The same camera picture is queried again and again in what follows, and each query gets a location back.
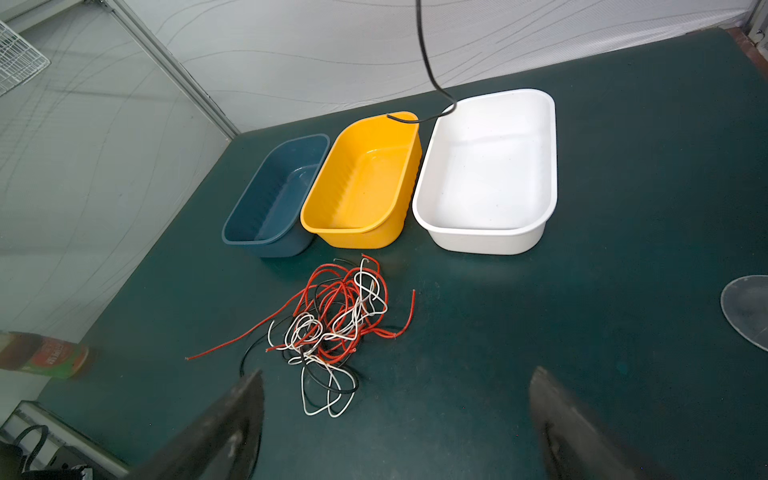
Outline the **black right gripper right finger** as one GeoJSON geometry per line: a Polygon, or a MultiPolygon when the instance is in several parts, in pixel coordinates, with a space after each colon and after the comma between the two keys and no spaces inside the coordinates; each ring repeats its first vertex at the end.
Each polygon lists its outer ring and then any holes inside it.
{"type": "Polygon", "coordinates": [[[549,479],[671,479],[656,462],[613,435],[545,368],[533,371],[530,413],[549,479]]]}

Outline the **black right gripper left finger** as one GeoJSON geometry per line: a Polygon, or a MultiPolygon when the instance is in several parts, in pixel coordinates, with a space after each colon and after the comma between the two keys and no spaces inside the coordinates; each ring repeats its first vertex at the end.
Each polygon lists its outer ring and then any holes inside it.
{"type": "Polygon", "coordinates": [[[238,380],[195,421],[128,479],[249,479],[255,470],[264,421],[260,371],[238,380]]]}

